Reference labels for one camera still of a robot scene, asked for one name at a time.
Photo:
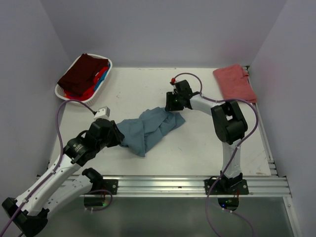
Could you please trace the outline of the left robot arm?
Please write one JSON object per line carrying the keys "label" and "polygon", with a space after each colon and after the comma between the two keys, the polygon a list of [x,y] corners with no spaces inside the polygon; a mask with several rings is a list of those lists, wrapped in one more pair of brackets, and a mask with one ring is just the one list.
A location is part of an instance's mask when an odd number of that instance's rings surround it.
{"label": "left robot arm", "polygon": [[124,135],[113,120],[96,119],[88,130],[69,140],[62,147],[58,160],[24,193],[8,197],[1,204],[9,222],[27,237],[39,234],[48,223],[49,215],[62,204],[86,193],[102,190],[102,176],[93,168],[85,169],[75,184],[62,184],[104,148],[122,143]]}

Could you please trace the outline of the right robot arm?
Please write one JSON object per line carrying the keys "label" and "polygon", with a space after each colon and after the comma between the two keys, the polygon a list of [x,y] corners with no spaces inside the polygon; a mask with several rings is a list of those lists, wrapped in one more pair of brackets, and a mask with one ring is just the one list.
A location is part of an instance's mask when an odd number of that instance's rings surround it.
{"label": "right robot arm", "polygon": [[186,80],[177,81],[172,78],[170,84],[173,91],[166,94],[167,111],[182,111],[188,108],[212,117],[215,134],[223,146],[220,188],[222,192],[231,194],[237,189],[237,183],[242,180],[238,143],[248,130],[238,102],[217,102],[207,99],[200,92],[193,92]]}

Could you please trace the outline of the blue t shirt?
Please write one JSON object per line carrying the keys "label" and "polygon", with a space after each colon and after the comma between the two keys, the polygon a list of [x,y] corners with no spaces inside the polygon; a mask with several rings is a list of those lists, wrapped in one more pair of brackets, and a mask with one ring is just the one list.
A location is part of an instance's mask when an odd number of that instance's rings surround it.
{"label": "blue t shirt", "polygon": [[167,112],[161,107],[146,110],[139,118],[125,119],[117,124],[124,135],[120,146],[128,148],[139,157],[144,157],[168,133],[185,122],[180,113]]}

